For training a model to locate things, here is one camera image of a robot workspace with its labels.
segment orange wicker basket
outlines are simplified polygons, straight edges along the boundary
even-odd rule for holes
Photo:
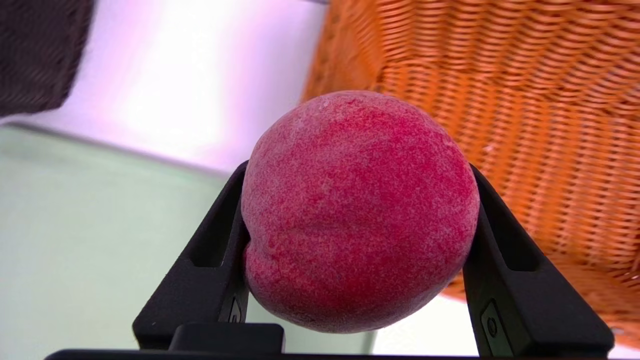
[[[434,116],[640,347],[640,0],[332,1],[304,99],[347,89]]]

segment peach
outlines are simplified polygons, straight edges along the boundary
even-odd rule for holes
[[[478,208],[469,164],[423,111],[373,92],[319,96],[275,122],[249,160],[246,282],[306,328],[379,329],[460,271]]]

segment black holder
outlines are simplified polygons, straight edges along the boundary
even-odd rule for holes
[[[447,359],[282,354],[279,325],[244,323],[248,290],[242,261],[249,234],[239,204],[246,164],[231,175],[135,319],[142,350],[62,350],[47,360]],[[614,343],[608,326],[544,256],[480,171],[473,171],[481,206],[463,273],[480,356],[605,358]]]

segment brown wicker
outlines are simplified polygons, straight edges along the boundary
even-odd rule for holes
[[[0,0],[0,117],[62,105],[92,10],[92,0]]]
[[[640,1],[332,1],[304,99],[346,89],[432,114],[640,347]]]

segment pale green wall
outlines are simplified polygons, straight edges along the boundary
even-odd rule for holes
[[[0,127],[0,359],[134,348],[131,322],[226,179]],[[275,322],[251,301],[249,322]],[[288,352],[357,354],[372,334],[283,323]]]

